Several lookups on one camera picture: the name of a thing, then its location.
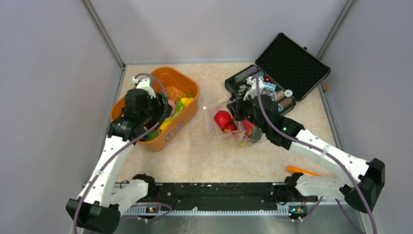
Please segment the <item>red toy pepper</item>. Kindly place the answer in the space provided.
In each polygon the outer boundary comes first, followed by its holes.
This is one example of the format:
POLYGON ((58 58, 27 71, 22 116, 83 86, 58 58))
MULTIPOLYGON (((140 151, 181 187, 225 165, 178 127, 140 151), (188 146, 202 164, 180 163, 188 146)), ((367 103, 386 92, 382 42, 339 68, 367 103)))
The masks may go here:
POLYGON ((255 126, 246 119, 242 120, 241 124, 242 124, 242 126, 245 130, 245 135, 248 138, 252 138, 252 134, 253 134, 253 131, 255 129, 255 126))

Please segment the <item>toy cherry tomato cluster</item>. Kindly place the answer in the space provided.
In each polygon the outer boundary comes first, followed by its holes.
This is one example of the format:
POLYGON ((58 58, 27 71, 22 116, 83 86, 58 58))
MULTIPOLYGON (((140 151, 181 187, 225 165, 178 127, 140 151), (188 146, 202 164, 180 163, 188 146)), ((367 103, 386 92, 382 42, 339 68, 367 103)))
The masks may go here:
POLYGON ((232 122, 226 124, 225 127, 223 128, 223 131, 225 133, 231 133, 231 132, 234 132, 235 130, 237 130, 237 127, 232 122))

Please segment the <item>red toy tomato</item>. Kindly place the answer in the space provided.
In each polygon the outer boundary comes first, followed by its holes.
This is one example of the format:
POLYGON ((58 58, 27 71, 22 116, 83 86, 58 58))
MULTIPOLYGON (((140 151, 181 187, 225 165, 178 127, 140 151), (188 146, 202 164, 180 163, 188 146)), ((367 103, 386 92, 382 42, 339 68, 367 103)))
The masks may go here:
POLYGON ((230 123, 232 116, 229 112, 224 110, 219 110, 213 117, 215 123, 220 129, 223 129, 226 124, 230 123))

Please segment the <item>clear zip top bag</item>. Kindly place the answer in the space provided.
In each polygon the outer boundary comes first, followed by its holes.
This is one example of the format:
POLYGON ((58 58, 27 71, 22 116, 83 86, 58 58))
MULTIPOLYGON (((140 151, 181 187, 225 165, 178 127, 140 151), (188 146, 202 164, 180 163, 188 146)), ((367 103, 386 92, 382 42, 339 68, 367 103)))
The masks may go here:
POLYGON ((203 107, 206 112, 207 131, 215 137, 239 146, 258 143, 263 134, 247 120, 236 121, 227 108, 231 103, 232 101, 226 100, 214 107, 203 107))

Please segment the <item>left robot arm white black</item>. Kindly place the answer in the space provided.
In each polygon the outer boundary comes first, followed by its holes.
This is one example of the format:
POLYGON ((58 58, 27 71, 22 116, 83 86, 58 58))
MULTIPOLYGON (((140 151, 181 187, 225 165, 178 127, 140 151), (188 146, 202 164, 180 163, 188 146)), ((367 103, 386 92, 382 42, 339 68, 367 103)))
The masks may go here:
POLYGON ((109 124, 99 161, 78 197, 66 204, 74 234, 112 234, 129 207, 139 199, 154 199, 156 188, 142 179, 132 179, 119 192, 114 193, 113 189, 135 143, 170 116, 168 100, 165 89, 156 92, 150 87, 134 88, 123 97, 123 106, 114 106, 116 115, 109 124))

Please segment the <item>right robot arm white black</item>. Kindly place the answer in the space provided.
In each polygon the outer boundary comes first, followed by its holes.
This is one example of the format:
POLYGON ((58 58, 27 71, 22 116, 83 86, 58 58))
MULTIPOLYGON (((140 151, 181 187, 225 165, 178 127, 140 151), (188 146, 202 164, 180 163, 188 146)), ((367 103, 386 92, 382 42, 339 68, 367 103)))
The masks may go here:
POLYGON ((274 145, 298 153, 335 177, 311 178, 295 175, 286 186, 286 196, 298 201, 303 196, 325 196, 344 200, 352 208, 373 211, 385 185, 385 164, 373 158, 367 161, 346 153, 312 134, 302 124, 279 114, 269 96, 237 98, 227 105, 236 120, 247 120, 274 145))

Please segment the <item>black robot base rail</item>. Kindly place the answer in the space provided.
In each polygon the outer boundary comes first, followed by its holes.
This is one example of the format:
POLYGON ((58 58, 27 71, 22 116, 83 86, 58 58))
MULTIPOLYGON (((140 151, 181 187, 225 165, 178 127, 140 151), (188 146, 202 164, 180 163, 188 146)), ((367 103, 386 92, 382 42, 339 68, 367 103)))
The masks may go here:
POLYGON ((164 203, 173 211, 274 211, 282 205, 317 202, 279 182, 155 183, 138 203, 164 203))

